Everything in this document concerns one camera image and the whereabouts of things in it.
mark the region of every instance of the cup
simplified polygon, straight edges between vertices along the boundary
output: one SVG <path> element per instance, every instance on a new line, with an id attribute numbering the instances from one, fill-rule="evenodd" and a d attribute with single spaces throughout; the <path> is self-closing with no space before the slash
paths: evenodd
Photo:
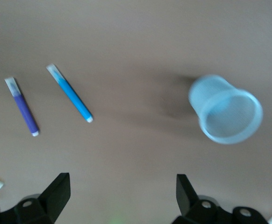
<path id="1" fill-rule="evenodd" d="M 263 119 L 260 102 L 249 92 L 218 75 L 197 79 L 189 90 L 189 102 L 202 131 L 220 144 L 236 144 L 252 136 Z"/>

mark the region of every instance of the metal bolt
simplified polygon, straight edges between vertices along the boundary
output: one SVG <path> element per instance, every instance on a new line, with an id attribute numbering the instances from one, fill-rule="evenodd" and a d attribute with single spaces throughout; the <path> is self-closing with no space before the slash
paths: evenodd
<path id="1" fill-rule="evenodd" d="M 32 201 L 26 201 L 24 204 L 23 204 L 23 207 L 28 207 L 32 205 Z"/>
<path id="2" fill-rule="evenodd" d="M 207 202 L 207 201 L 202 202 L 201 205 L 206 209 L 209 209 L 212 207 L 210 202 Z"/>
<path id="3" fill-rule="evenodd" d="M 251 213 L 247 209 L 240 209 L 240 213 L 246 217 L 250 217 Z"/>

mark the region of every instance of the light blue cup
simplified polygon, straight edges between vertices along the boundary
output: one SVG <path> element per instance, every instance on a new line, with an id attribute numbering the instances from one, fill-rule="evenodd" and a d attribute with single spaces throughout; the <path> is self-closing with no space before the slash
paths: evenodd
<path id="1" fill-rule="evenodd" d="M 199 117 L 202 131 L 220 144 L 235 144 L 252 136 L 263 119 L 260 102 L 218 75 L 197 79 L 189 101 Z"/>

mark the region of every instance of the blue marker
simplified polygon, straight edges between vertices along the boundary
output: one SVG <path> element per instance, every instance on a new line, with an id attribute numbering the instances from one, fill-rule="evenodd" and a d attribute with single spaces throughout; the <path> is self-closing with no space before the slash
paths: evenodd
<path id="1" fill-rule="evenodd" d="M 20 110 L 20 112 L 22 113 L 22 116 L 32 134 L 32 136 L 38 136 L 39 134 L 39 130 L 38 127 L 30 113 L 30 110 L 28 108 L 28 105 L 23 97 L 23 95 L 21 94 L 18 85 L 15 82 L 15 79 L 13 77 L 10 78 L 6 78 L 5 82 L 11 92 L 11 94 L 14 97 L 14 100 L 16 102 L 16 104 L 18 105 L 18 108 Z"/>
<path id="2" fill-rule="evenodd" d="M 61 73 L 56 68 L 56 66 L 53 64 L 50 64 L 47 66 L 47 70 L 49 71 L 49 73 L 51 73 L 51 75 L 56 80 L 56 82 L 59 84 L 61 89 L 66 93 L 68 98 L 76 106 L 77 110 L 81 113 L 81 115 L 84 117 L 84 119 L 87 122 L 91 123 L 93 121 L 93 117 L 92 117 L 91 113 L 86 108 L 86 106 L 83 104 L 83 102 L 80 100 L 80 98 L 77 96 L 75 91 L 68 84 L 66 79 L 61 75 Z"/>

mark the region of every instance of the purple marker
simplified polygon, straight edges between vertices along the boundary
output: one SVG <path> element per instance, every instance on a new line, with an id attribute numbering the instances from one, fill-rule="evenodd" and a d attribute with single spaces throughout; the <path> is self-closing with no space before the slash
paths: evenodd
<path id="1" fill-rule="evenodd" d="M 38 127 L 30 113 L 30 110 L 28 108 L 27 103 L 24 100 L 23 95 L 21 94 L 18 85 L 15 82 L 15 79 L 13 77 L 10 78 L 6 78 L 5 82 L 7 84 L 7 86 L 9 87 L 9 90 L 11 92 L 11 94 L 14 97 L 14 100 L 16 102 L 16 104 L 18 105 L 19 110 L 22 113 L 22 116 L 24 117 L 24 120 L 32 134 L 32 136 L 38 136 L 39 131 L 38 131 Z"/>

